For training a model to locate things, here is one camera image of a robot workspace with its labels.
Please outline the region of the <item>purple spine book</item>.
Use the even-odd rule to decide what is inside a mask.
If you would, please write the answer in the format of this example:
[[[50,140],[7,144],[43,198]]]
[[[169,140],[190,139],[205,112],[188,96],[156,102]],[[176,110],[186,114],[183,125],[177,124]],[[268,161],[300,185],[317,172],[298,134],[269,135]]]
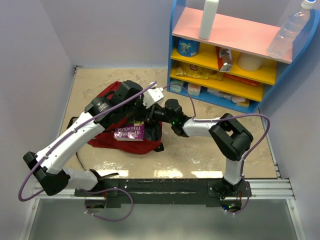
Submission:
[[[127,124],[116,128],[113,137],[117,141],[140,142],[144,139],[145,123],[143,121],[129,121]]]

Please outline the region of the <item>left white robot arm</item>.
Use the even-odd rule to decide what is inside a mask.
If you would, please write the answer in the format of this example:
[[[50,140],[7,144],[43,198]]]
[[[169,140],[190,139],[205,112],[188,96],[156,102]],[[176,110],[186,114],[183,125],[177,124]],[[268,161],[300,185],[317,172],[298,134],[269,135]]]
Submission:
[[[138,83],[126,80],[115,91],[94,98],[75,122],[54,142],[38,151],[27,152],[23,160],[42,187],[53,196],[62,190],[83,189],[92,196],[104,190],[100,176],[91,170],[66,168],[69,159],[87,142],[113,124],[135,117],[164,98],[156,82],[143,89]]]

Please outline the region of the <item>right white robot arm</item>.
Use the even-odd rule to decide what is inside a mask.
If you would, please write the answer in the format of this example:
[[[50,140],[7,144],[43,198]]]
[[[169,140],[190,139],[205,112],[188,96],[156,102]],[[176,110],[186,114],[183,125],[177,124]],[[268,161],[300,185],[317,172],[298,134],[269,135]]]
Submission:
[[[168,99],[164,107],[157,103],[147,105],[146,119],[171,124],[171,129],[179,137],[212,138],[226,157],[223,192],[233,197],[241,190],[239,182],[242,180],[243,157],[250,149],[253,136],[231,114],[213,119],[195,119],[183,113],[178,100]]]

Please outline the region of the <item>red backpack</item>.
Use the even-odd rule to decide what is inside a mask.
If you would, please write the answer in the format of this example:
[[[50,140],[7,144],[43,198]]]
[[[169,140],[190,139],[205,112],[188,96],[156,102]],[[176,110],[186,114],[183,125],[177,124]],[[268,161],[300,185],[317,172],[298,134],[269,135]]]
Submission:
[[[106,103],[109,107],[114,107],[141,90],[142,87],[133,81],[116,81],[105,88],[92,100],[92,107],[89,112],[97,115],[102,112],[102,110],[99,109],[99,103]],[[151,151],[163,151],[164,148],[161,143],[162,123],[160,121],[143,121],[143,141],[118,141],[114,138],[115,129],[120,128],[129,122],[126,118],[126,112],[128,111],[127,108],[132,106],[137,100],[143,101],[143,97],[144,96],[141,95],[109,113],[106,116],[106,120],[102,122],[105,130],[90,139],[87,143],[95,148],[117,149],[136,155],[144,155]]]

